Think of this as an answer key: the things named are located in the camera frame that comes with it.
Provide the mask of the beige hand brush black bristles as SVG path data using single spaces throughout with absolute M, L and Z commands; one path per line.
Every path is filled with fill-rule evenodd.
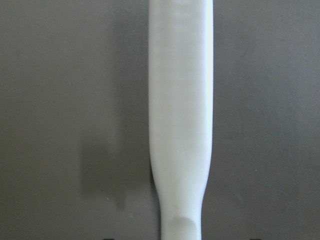
M 211 0 L 152 0 L 148 29 L 151 169 L 163 240 L 199 240 L 213 146 Z

